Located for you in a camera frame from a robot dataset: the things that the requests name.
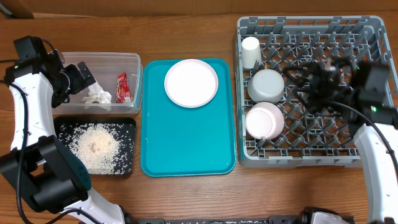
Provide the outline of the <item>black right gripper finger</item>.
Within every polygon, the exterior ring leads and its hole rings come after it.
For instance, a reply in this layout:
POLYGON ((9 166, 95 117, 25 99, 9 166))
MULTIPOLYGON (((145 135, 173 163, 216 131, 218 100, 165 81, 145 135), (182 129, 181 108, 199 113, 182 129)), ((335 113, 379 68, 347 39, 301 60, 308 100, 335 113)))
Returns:
POLYGON ((287 96, 287 100, 290 101, 295 97, 305 108, 308 108, 308 101, 304 99, 301 93, 307 93, 308 90, 304 88, 294 87, 291 89, 290 94, 287 96))
POLYGON ((310 81, 308 77, 308 69, 310 67, 310 63, 288 66, 282 70, 282 75, 290 80, 293 84, 306 84, 310 81))

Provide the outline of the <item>white napkin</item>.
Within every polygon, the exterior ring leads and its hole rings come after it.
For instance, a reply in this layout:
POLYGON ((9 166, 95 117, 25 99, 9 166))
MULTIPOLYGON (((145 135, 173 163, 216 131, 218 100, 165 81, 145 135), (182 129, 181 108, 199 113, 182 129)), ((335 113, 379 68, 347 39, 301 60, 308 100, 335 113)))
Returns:
POLYGON ((112 99, 112 96, 109 92, 104 91, 103 88, 98 84, 98 82, 90 85, 88 89, 88 96, 83 97, 82 99, 85 104, 99 103, 100 107, 105 109, 106 111, 111 110, 111 107, 107 106, 107 104, 111 103, 112 99))

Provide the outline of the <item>white bowl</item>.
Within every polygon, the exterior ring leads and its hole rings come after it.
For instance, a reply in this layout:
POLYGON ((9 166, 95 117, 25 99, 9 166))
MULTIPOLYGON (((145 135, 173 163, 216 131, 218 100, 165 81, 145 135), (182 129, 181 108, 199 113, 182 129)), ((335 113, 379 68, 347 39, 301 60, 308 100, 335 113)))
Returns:
POLYGON ((284 79, 274 70, 258 71, 248 83, 248 95, 252 101, 277 103, 284 93, 284 79))

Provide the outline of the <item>pink bowl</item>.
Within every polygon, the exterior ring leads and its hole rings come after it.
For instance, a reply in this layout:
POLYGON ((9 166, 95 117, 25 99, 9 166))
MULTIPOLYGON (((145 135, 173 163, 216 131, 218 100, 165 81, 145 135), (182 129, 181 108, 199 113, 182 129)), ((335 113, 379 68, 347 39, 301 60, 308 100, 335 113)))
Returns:
POLYGON ((246 131, 255 139, 276 138, 283 128, 284 115, 272 103, 256 103, 246 115, 246 131))

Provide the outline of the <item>red snack wrapper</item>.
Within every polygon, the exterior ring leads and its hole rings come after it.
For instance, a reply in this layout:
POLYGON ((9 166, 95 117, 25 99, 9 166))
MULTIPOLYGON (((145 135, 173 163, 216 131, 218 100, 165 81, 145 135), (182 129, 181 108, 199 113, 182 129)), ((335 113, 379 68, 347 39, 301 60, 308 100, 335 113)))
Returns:
POLYGON ((131 92, 127 81, 127 73, 118 76, 116 87, 116 103, 130 103, 132 101, 131 92))

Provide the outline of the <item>white paper cup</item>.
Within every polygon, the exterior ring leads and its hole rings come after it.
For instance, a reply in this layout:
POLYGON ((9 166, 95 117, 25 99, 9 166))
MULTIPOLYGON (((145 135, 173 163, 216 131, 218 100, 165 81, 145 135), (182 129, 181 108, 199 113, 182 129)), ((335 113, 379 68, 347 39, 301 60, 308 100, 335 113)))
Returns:
POLYGON ((256 62, 261 62, 262 60, 259 40, 255 37, 246 37, 241 45, 243 68, 254 68, 256 62))

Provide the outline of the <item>white pink-rimmed plate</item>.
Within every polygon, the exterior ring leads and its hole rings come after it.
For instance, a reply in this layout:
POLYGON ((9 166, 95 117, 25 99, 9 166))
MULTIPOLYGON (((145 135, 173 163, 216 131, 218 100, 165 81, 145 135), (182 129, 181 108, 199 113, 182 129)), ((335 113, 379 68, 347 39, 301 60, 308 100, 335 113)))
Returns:
POLYGON ((218 91, 215 69, 199 59, 186 59, 172 65, 164 80, 168 98, 184 108, 198 108, 209 103, 218 91))

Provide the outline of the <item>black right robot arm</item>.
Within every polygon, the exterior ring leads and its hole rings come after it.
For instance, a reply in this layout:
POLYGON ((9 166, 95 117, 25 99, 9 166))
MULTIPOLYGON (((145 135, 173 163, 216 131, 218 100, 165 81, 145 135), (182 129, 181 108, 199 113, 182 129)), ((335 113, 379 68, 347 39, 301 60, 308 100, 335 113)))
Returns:
POLYGON ((327 111, 348 125, 364 172, 368 222, 397 223, 397 108, 384 104, 389 66, 335 58, 326 67, 308 62, 282 74, 310 114, 327 111))

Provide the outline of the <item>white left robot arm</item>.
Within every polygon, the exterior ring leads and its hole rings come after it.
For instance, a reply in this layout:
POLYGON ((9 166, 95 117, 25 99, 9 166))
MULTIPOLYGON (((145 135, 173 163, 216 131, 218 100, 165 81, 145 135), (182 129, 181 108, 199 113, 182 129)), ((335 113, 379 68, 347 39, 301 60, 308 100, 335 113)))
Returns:
POLYGON ((64 66, 40 37, 25 36, 14 46, 18 58, 2 82, 13 95, 15 129, 1 174, 16 191, 17 207, 48 211, 55 220, 71 215, 82 223, 133 223, 125 209, 92 187, 82 161, 56 136, 53 109, 95 82, 86 64, 64 66))

